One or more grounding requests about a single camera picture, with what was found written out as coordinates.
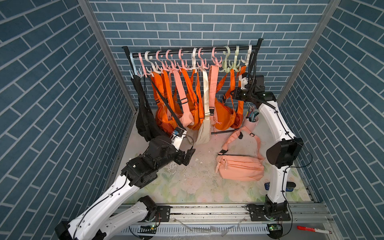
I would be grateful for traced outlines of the bright orange crescent bag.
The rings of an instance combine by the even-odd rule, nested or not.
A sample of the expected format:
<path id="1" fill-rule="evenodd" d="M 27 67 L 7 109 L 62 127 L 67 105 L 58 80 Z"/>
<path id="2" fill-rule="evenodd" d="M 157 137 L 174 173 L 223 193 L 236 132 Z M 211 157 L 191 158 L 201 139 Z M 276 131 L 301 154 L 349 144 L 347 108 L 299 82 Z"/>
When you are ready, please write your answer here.
<path id="1" fill-rule="evenodd" d="M 244 101 L 238 101 L 238 108 L 235 111 L 235 106 L 231 92 L 235 90 L 235 77 L 241 77 L 245 73 L 246 67 L 241 67 L 241 71 L 235 76 L 235 71 L 231 70 L 230 77 L 230 88 L 223 96 L 223 101 L 228 98 L 231 99 L 232 108 L 227 107 L 224 103 L 219 102 L 215 98 L 215 110 L 217 112 L 217 120 L 215 123 L 215 128 L 220 131 L 225 131 L 228 128 L 238 129 L 242 126 L 243 123 L 243 113 L 244 113 Z"/>

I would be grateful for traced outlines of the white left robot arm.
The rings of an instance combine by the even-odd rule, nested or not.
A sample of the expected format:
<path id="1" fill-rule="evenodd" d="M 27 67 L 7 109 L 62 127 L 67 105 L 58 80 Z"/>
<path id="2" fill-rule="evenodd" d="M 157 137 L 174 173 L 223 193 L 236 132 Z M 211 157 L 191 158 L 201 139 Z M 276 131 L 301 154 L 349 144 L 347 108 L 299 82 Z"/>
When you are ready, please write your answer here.
<path id="1" fill-rule="evenodd" d="M 115 211 L 134 193 L 153 182 L 158 171 L 171 162 L 187 166 L 195 152 L 180 150 L 187 134 L 159 136 L 149 142 L 145 152 L 131 159 L 112 185 L 78 217 L 60 222 L 56 235 L 60 240 L 109 240 L 132 224 L 152 220 L 157 214 L 157 204 L 149 197 L 141 197 L 129 209 Z"/>

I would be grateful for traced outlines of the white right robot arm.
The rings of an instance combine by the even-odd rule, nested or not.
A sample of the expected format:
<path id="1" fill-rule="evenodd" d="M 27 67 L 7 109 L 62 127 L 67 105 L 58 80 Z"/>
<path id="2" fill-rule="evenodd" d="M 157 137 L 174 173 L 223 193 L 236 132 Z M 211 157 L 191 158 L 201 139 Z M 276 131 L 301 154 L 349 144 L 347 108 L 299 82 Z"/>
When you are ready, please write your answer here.
<path id="1" fill-rule="evenodd" d="M 240 86 L 231 91 L 231 96 L 235 100 L 254 104 L 275 138 L 266 151 L 267 160 L 272 165 L 272 172 L 263 216 L 269 221 L 289 221 L 291 217 L 286 198 L 288 174 L 304 142 L 288 127 L 274 94 L 265 91 L 263 75 L 243 74 L 239 80 Z"/>

